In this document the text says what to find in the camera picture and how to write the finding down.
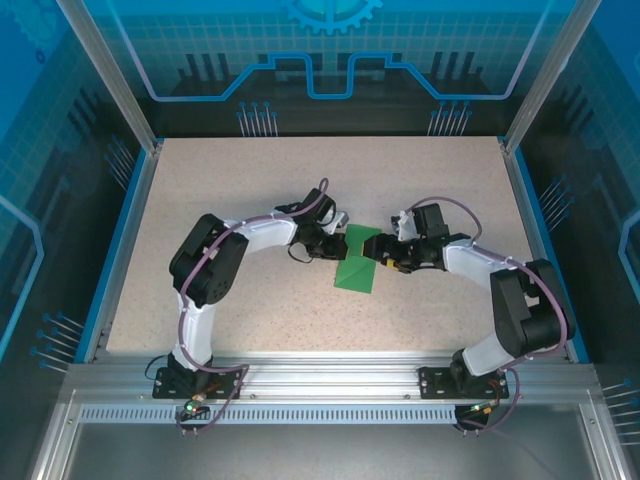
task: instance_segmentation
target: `blue wall panel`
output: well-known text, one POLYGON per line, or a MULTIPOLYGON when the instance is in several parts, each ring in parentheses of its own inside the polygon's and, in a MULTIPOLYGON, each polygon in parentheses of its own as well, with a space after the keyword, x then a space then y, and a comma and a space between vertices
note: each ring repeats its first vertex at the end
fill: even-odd
POLYGON ((640 380, 639 13, 602 2, 522 143, 605 385, 640 380))
POLYGON ((573 4, 92 0, 89 9, 160 136, 266 135, 237 120, 241 103, 265 101, 279 134, 495 135, 573 4), (440 129, 449 114, 455 128, 440 129))
POLYGON ((55 1, 0 0, 0 42, 0 476, 18 479, 77 348, 71 330, 83 328, 140 147, 55 1))

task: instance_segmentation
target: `green fabric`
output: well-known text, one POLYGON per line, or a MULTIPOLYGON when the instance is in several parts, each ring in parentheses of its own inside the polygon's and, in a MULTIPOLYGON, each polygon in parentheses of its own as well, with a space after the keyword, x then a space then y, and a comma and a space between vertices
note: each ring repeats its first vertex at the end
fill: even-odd
POLYGON ((362 256, 365 240, 381 232, 379 228, 363 227, 362 225, 347 226, 345 238, 349 250, 347 258, 341 260, 336 272, 335 287, 353 290, 354 292, 371 293, 373 275, 376 272, 376 262, 362 256))

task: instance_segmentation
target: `beige table surface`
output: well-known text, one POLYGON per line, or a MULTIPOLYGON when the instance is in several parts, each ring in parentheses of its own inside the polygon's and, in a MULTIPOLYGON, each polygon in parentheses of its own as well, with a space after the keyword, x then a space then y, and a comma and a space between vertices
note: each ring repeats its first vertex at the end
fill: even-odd
MULTIPOLYGON (((197 219, 246 218, 302 200, 321 177, 351 223, 390 232, 389 217, 427 195, 478 214, 480 243, 530 258, 494 137, 168 139, 153 179, 107 350, 169 351, 178 310, 169 261, 197 219)), ((442 204, 452 233, 474 224, 442 204)), ((463 348, 493 326, 490 296, 440 271, 378 266, 371 295, 333 286, 337 263, 273 248, 243 260, 219 303, 216 351, 419 351, 463 348)))

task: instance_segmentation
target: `blue border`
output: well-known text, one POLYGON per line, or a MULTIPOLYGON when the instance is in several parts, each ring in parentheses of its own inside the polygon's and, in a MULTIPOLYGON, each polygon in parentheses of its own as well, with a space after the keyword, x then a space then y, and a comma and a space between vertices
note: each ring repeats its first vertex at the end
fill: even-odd
POLYGON ((175 96, 175 97, 164 97, 158 95, 153 85, 151 85, 151 80, 147 75, 144 67, 142 66, 142 61, 138 56, 129 35, 127 34, 124 25, 120 19, 120 15, 116 11, 115 5, 112 0, 107 0, 107 6, 111 12, 114 22, 116 23, 116 27, 122 36, 122 40, 125 43, 127 50, 129 51, 129 55, 140 74, 140 78, 142 79, 142 83, 144 84, 149 96, 155 100, 156 102, 224 102, 226 101, 235 91, 236 89, 242 85, 242 83, 255 71, 264 71, 264 70, 275 70, 276 69, 276 61, 277 60, 303 60, 305 63, 305 71, 306 71, 306 80, 307 80, 307 94, 310 98, 314 100, 346 100, 351 98, 354 90, 355 83, 355 62, 359 59, 383 59, 384 60, 384 68, 387 69, 403 69, 406 70, 409 74, 411 74, 418 83, 431 94, 433 98, 436 100, 505 100, 511 96, 511 93, 516 87, 518 79, 520 78, 520 74, 522 73, 525 64, 535 46, 538 35, 544 26, 544 23, 551 11, 551 7, 553 6, 555 0, 548 0, 547 5, 543 12, 540 15, 540 19, 536 24, 533 33, 531 34, 531 38, 527 43, 527 46, 522 53, 522 57, 518 62, 515 72, 509 81, 509 85, 507 86, 507 90, 502 94, 448 94, 448 93, 440 93, 438 92, 431 83, 418 71, 415 65, 412 63, 406 62, 396 62, 393 60, 393 52, 387 51, 372 51, 372 52, 357 52, 351 54, 349 60, 347 62, 347 85, 346 91, 344 93, 316 93, 314 88, 314 76, 313 76, 313 64, 311 57, 304 52, 278 52, 278 53, 267 53, 267 63, 258 63, 251 64, 247 68, 243 70, 243 72, 227 87, 227 89, 221 95, 194 95, 194 96, 175 96))
POLYGON ((96 293, 93 296, 91 308, 89 309, 89 314, 87 315, 87 321, 84 325, 84 330, 82 331, 80 344, 78 345, 78 350, 76 350, 76 355, 73 359, 74 363, 84 363, 84 358, 89 350, 91 338, 93 337, 93 331, 97 326, 96 324, 98 322, 98 313, 100 312, 100 306, 102 305, 104 293, 107 289, 107 283, 113 270, 113 262, 116 259, 116 253, 118 252, 118 247, 120 246, 120 240, 122 240, 124 226, 127 223, 127 218, 129 218, 131 203, 133 202, 133 196, 135 194, 136 188, 138 187, 138 181, 140 180, 140 174, 142 172, 142 167, 145 163, 146 156, 147 152, 143 148, 141 148, 140 154, 138 155, 138 160, 136 161, 136 167, 133 170, 133 174, 131 175, 131 181, 129 182, 127 195, 124 197, 122 209, 120 210, 120 216, 118 216, 118 223, 116 223, 116 228, 113 232, 113 236, 111 237, 111 244, 109 245, 107 258, 104 261, 104 267, 102 268, 102 273, 100 274, 100 280, 98 280, 96 293))
POLYGON ((640 303, 640 282, 638 282, 638 277, 636 277, 636 272, 633 270, 633 267, 631 266, 629 257, 627 257, 627 245, 629 244, 629 235, 631 234, 631 229, 633 228, 633 226, 638 222, 640 222, 640 210, 636 210, 635 212, 633 212, 622 224, 622 233, 620 234, 620 244, 618 245, 618 257, 620 257, 622 268, 624 268, 624 271, 627 274, 627 279, 629 280, 629 284, 633 289, 633 293, 636 296, 636 300, 638 300, 638 303, 640 303))
MULTIPOLYGON (((569 309, 571 310, 571 314, 573 318, 576 318, 576 312, 571 304, 571 299, 569 297, 569 291, 567 290, 567 285, 564 282, 564 278, 562 276, 562 272, 560 270, 560 265, 558 264, 558 258, 556 257, 556 252, 553 249, 553 244, 551 243, 551 237, 549 236, 549 230, 547 230, 547 226, 544 223, 544 217, 542 216, 542 210, 540 209, 540 203, 538 203, 538 197, 533 188, 533 182, 531 181, 531 176, 529 175, 529 170, 527 169, 527 165, 524 161, 524 156, 522 155, 522 151, 520 147, 516 149, 516 161, 518 162, 518 168, 520 169, 520 173, 522 174, 522 180, 524 183, 524 188, 527 190, 527 196, 529 197, 529 203, 531 203, 531 208, 533 210, 533 216, 535 217, 536 223, 538 224, 538 230, 540 231, 540 237, 542 238, 542 244, 544 246, 545 252, 549 261, 553 264, 558 275, 560 277, 560 283, 562 284, 562 288, 564 290, 564 294, 567 297, 567 302, 569 304, 569 309)), ((576 350, 576 355, 578 356, 578 361, 580 363, 589 363, 589 354, 587 353, 587 349, 584 346, 584 339, 582 338, 582 332, 580 332, 580 326, 578 325, 578 321, 576 319, 576 334, 573 337, 573 347, 576 350)))
POLYGON ((7 347, 9 346, 11 336, 16 329, 16 325, 18 324, 20 315, 22 315, 22 310, 24 309, 24 305, 27 302, 29 293, 31 293, 31 287, 33 287, 33 283, 36 280, 36 276, 38 275, 38 271, 40 271, 40 266, 42 265, 42 261, 44 260, 44 245, 42 243, 40 227, 38 227, 38 224, 34 219, 32 219, 26 212, 23 212, 18 207, 16 207, 9 201, 8 198, 4 197, 3 195, 0 195, 0 206, 6 208, 11 215, 18 219, 20 223, 31 230, 31 234, 33 235, 33 243, 36 247, 36 258, 34 259, 33 264, 31 264, 29 275, 27 276, 27 279, 22 286, 18 301, 13 307, 11 317, 9 317, 9 323, 7 323, 7 327, 5 328, 2 334, 2 338, 0 339, 0 362, 2 362, 4 354, 7 351, 7 347))

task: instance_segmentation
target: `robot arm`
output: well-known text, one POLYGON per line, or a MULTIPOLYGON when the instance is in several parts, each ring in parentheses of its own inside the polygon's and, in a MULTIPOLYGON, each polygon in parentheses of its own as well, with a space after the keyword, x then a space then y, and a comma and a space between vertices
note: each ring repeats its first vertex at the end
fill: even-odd
MULTIPOLYGON (((491 292, 495 330, 453 356, 450 370, 459 392, 469 391, 474 382, 486 384, 486 375, 516 358, 558 344, 560 324, 545 295, 526 274, 477 248, 468 236, 450 235, 438 204, 400 212, 391 222, 395 235, 379 234, 367 240, 365 256, 402 273, 425 268, 452 272, 491 292)), ((575 321, 555 269, 542 259, 526 266, 560 302, 567 338, 572 338, 575 321)))
MULTIPOLYGON (((207 261, 196 275, 187 290, 183 335, 185 348, 197 363, 206 365, 211 361, 216 305, 229 292, 245 255, 265 248, 302 243, 311 258, 345 258, 347 245, 344 234, 335 232, 347 224, 349 217, 346 212, 337 211, 330 197, 325 195, 313 210, 304 215, 285 216, 310 205, 320 194, 319 190, 313 189, 303 202, 276 207, 271 212, 272 218, 238 228, 221 243, 216 256, 207 261)), ((212 214, 198 220, 169 267, 177 291, 217 236, 238 223, 236 220, 220 220, 212 214)), ((179 294, 178 303, 182 310, 185 306, 179 294)), ((185 358, 179 342, 171 352, 169 364, 197 370, 185 358)))

